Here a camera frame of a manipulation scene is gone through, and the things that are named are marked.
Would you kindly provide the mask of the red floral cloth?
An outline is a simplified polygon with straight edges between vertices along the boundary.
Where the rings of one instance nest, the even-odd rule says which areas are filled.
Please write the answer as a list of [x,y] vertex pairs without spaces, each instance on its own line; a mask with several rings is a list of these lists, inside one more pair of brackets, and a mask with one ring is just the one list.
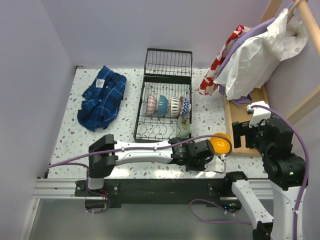
[[218,71],[222,68],[222,64],[226,63],[227,55],[230,53],[231,48],[235,42],[243,36],[245,33],[248,33],[252,27],[238,25],[229,38],[226,40],[222,49],[219,51],[217,57],[214,59],[211,67],[205,74],[202,79],[201,84],[199,85],[198,92],[200,95],[208,96],[211,95],[214,91],[219,88],[219,84],[215,83],[215,79],[218,77]]

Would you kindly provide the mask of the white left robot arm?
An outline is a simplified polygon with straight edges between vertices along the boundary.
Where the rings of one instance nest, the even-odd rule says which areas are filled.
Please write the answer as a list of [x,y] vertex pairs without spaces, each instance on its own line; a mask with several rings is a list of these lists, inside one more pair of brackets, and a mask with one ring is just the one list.
[[192,139],[174,137],[168,141],[128,143],[114,140],[107,134],[88,148],[89,167],[86,191],[99,196],[104,190],[104,179],[114,167],[133,163],[161,163],[185,166],[189,171],[205,171],[205,165],[215,156],[215,150],[207,139],[195,142]]

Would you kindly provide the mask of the aluminium rail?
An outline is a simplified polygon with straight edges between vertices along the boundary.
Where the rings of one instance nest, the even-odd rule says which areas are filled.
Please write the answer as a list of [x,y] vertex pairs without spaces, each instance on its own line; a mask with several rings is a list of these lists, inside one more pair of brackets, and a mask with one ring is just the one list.
[[[49,178],[37,179],[32,199],[74,199],[78,179]],[[272,200],[273,192],[268,179],[249,179],[250,186],[260,200]]]

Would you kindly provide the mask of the wooden drying rack frame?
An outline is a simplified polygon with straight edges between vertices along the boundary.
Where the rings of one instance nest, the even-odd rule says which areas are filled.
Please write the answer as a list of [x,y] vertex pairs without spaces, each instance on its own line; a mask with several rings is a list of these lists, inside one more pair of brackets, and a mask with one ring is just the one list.
[[[309,34],[314,49],[317,54],[320,53],[320,28],[306,0],[295,0],[293,6],[289,10],[288,19],[293,17],[294,10],[299,13],[303,24]],[[246,123],[250,128],[257,127],[260,121],[271,116],[271,111],[268,109],[253,107],[252,104],[244,104],[241,107],[236,107],[226,97],[223,98],[224,113],[226,121],[226,131],[231,140],[240,146],[232,147],[231,154],[241,157],[257,157],[260,154],[257,150],[246,147],[244,136],[234,136],[232,127],[233,122]],[[286,116],[287,120],[296,124],[305,116],[311,113],[320,105],[320,87],[317,86],[308,96],[306,96],[293,110]]]

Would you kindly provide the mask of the blue plaid shirt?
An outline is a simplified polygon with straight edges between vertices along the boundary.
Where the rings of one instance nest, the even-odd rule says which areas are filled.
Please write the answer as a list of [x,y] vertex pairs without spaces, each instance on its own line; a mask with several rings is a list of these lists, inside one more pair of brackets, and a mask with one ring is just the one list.
[[106,129],[119,113],[126,83],[125,76],[103,66],[82,94],[84,100],[77,113],[80,125],[92,132]]

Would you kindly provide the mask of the blue triangle pattern bowl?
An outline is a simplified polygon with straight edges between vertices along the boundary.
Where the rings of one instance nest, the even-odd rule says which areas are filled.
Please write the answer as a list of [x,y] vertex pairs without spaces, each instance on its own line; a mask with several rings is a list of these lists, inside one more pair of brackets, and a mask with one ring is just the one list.
[[157,99],[153,95],[149,94],[147,98],[145,115],[151,116],[156,111],[156,106],[157,106]]

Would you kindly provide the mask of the lilac cloth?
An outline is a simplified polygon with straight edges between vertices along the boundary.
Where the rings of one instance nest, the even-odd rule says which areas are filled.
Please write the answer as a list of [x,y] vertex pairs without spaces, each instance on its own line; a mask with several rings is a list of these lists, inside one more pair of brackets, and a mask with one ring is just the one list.
[[[255,37],[264,33],[267,30],[267,27],[275,20],[275,18],[268,19],[267,21],[260,23],[259,25],[248,28],[248,30],[243,29],[242,34],[239,34],[238,38],[234,40],[234,43],[231,41],[226,45],[226,55],[225,59],[222,62],[215,78],[217,79],[227,63],[229,62],[233,53],[249,38]],[[242,96],[239,99],[233,99],[231,102],[234,103],[237,107],[241,107],[241,104],[250,104],[253,100],[252,93],[250,92],[247,96]]]

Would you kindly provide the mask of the teal blue bowl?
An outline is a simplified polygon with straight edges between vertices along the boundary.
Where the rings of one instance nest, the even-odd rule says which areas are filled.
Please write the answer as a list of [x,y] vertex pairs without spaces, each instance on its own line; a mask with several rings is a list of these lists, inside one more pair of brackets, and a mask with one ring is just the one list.
[[168,99],[164,95],[160,95],[157,106],[157,115],[159,117],[164,117],[168,110]]

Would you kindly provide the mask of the light green bowl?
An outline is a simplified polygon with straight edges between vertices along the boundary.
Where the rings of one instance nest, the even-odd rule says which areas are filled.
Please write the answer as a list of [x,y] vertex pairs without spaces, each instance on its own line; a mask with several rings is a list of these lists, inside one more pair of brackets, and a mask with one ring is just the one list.
[[183,139],[189,138],[191,133],[192,124],[190,123],[189,119],[180,116],[177,120],[176,137]]

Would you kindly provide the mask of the cream striped rim bowl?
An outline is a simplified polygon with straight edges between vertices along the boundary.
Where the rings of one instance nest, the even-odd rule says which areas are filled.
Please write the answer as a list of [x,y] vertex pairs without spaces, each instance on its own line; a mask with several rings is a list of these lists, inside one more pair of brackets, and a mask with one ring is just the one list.
[[170,116],[176,118],[180,115],[181,100],[177,96],[172,96],[170,101]]

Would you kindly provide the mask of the yellow bowl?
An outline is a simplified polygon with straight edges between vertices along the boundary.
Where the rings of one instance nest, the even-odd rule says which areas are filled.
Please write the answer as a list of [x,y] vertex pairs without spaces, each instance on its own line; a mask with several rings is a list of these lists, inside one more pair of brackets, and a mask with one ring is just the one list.
[[219,137],[210,138],[210,142],[214,148],[215,153],[218,155],[227,154],[231,149],[230,144],[228,143],[227,140],[232,142],[231,138],[226,133],[222,133],[222,132],[217,132],[215,133],[215,135],[223,137],[223,138],[219,138]]

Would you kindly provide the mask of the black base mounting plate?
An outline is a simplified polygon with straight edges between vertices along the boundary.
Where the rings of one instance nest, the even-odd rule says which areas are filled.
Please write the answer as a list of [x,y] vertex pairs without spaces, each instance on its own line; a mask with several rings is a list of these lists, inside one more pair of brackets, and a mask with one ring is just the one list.
[[89,210],[102,207],[104,199],[110,199],[111,208],[122,205],[188,205],[192,200],[204,199],[226,210],[239,210],[242,205],[222,178],[176,179],[105,179],[103,189],[90,193],[86,181],[75,182],[74,195],[85,198]]

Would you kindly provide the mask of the white cloth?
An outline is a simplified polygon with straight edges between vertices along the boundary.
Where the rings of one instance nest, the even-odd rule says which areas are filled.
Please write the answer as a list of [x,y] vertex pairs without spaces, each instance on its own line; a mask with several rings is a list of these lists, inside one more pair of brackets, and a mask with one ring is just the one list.
[[228,100],[248,96],[269,80],[281,62],[304,49],[308,32],[301,21],[289,16],[284,8],[278,17],[257,25],[235,43],[214,80],[221,95]]

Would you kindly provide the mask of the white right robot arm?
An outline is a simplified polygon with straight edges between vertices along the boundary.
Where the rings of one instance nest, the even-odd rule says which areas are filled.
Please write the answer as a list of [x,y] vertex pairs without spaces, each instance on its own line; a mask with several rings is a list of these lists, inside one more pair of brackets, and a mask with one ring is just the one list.
[[254,194],[247,176],[242,171],[228,172],[224,177],[223,192],[236,196],[247,213],[255,240],[303,239],[302,221],[295,205],[303,202],[302,191],[306,161],[292,152],[293,130],[280,118],[262,119],[251,126],[248,121],[232,123],[235,148],[256,149],[262,157],[273,194],[273,215],[270,215]]

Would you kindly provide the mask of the blue zigzag pattern bowl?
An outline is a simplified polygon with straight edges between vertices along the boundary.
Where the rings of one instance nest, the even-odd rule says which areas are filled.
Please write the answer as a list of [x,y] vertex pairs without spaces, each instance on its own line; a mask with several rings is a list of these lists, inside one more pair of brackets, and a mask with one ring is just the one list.
[[191,110],[191,104],[189,100],[184,96],[180,97],[180,102],[181,102],[180,116],[185,117],[187,113]]

